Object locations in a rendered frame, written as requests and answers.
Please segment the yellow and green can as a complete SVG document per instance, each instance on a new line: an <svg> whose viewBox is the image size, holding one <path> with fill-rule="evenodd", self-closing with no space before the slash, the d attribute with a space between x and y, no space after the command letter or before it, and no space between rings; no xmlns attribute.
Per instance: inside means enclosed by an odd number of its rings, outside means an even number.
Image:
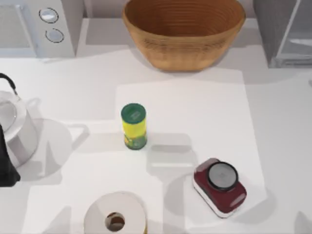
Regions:
<svg viewBox="0 0 312 234"><path fill-rule="evenodd" d="M146 110L139 103L129 103L121 110L125 145L140 150L147 143Z"/></svg>

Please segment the brown wicker basket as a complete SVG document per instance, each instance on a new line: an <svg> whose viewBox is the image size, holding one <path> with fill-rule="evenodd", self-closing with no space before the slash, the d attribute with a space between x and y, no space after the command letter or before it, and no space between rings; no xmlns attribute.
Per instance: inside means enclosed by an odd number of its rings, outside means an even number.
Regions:
<svg viewBox="0 0 312 234"><path fill-rule="evenodd" d="M152 66L190 72L223 56L246 14L238 0L128 0L122 19Z"/></svg>

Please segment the dark red kitchen scale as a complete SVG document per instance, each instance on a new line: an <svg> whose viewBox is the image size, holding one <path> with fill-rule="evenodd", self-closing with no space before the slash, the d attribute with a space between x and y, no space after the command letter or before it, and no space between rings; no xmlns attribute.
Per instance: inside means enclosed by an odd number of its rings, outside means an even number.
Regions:
<svg viewBox="0 0 312 234"><path fill-rule="evenodd" d="M193 187L220 218L233 215L247 197L236 168L217 158L210 158L195 168Z"/></svg>

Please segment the white toilet paper roll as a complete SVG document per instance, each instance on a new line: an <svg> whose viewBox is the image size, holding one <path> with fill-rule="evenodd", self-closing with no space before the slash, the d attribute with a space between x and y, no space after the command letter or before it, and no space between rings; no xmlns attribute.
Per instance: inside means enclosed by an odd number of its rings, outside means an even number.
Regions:
<svg viewBox="0 0 312 234"><path fill-rule="evenodd" d="M128 192L98 198L88 209L84 234L147 234L147 215L142 202Z"/></svg>

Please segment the pale microwave oven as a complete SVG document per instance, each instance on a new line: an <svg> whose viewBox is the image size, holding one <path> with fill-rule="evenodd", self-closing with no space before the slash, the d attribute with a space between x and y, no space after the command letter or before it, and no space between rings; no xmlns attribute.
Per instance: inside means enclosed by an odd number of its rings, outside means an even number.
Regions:
<svg viewBox="0 0 312 234"><path fill-rule="evenodd" d="M45 23L39 10L53 8L59 19ZM72 58L78 48L84 16L83 0L0 0L0 58ZM52 43L45 31L59 29L61 43Z"/></svg>

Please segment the small microwave knob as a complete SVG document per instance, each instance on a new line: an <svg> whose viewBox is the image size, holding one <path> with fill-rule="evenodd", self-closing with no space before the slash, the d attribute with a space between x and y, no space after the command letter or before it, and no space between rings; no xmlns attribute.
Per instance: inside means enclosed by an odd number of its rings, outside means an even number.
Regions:
<svg viewBox="0 0 312 234"><path fill-rule="evenodd" d="M52 43L61 43L64 40L64 34L56 28L46 30L45 37Z"/></svg>

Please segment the large microwave knob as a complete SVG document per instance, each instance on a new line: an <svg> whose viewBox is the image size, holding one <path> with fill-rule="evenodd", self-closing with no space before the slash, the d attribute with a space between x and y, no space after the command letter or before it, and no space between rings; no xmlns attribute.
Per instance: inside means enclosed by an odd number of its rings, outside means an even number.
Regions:
<svg viewBox="0 0 312 234"><path fill-rule="evenodd" d="M40 9L39 17L45 23L55 23L59 19L58 12L53 8Z"/></svg>

